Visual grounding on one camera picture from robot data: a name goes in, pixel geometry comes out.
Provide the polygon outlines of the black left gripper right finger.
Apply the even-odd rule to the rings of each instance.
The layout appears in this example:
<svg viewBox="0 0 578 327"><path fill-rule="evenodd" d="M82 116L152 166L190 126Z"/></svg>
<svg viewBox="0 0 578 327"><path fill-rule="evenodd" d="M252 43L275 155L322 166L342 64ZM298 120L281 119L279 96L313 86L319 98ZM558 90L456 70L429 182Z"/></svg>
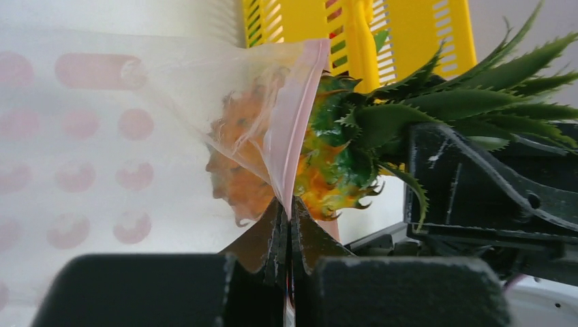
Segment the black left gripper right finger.
<svg viewBox="0 0 578 327"><path fill-rule="evenodd" d="M511 326L496 275L467 257L360 257L311 217L290 218L297 326Z"/></svg>

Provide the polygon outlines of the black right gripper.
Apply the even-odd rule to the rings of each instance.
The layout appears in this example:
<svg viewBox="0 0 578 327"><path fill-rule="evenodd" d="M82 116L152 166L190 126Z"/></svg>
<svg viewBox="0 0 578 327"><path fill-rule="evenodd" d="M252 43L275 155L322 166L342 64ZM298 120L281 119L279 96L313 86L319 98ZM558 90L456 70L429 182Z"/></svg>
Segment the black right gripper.
<svg viewBox="0 0 578 327"><path fill-rule="evenodd" d="M577 151L535 137L489 152L450 127L410 131L404 222L345 245L357 256L476 256L501 279L531 275L577 284Z"/></svg>

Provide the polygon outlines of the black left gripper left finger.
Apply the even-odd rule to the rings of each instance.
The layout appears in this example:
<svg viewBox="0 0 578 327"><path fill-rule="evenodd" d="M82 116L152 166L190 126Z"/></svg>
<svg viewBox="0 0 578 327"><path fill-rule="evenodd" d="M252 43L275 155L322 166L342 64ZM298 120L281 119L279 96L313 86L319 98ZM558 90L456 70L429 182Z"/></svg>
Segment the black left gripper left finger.
<svg viewBox="0 0 578 327"><path fill-rule="evenodd" d="M279 200L217 253L81 255L34 326L282 326L288 223Z"/></svg>

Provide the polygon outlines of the toy pineapple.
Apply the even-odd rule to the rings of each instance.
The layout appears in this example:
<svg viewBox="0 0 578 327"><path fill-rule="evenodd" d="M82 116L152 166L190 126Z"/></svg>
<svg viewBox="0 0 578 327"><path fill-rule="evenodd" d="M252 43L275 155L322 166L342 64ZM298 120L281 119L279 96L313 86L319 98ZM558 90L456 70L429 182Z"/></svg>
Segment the toy pineapple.
<svg viewBox="0 0 578 327"><path fill-rule="evenodd" d="M577 42L577 33L511 56L540 10L537 5L518 32L508 31L482 61L453 78L436 73L448 37L408 76L368 91L359 90L356 76L322 72L297 140L290 195L302 199L315 220L335 221L344 209L366 209L368 198L382 192L379 176L391 175L411 188L424 221L431 192L406 160L410 129L421 123L449 127L487 151L531 137L556 150L576 148L577 139L556 123L576 119L577 109L545 96L574 83L577 72L545 76L543 70Z"/></svg>

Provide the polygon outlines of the clear pink zip top bag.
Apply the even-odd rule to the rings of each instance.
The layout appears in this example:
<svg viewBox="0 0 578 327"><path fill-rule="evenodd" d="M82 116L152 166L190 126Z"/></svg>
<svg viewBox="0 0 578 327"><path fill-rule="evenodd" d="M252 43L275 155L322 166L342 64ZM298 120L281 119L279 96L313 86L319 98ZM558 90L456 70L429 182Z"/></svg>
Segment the clear pink zip top bag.
<svg viewBox="0 0 578 327"><path fill-rule="evenodd" d="M86 254L222 249L292 200L326 39L1 27L1 325Z"/></svg>

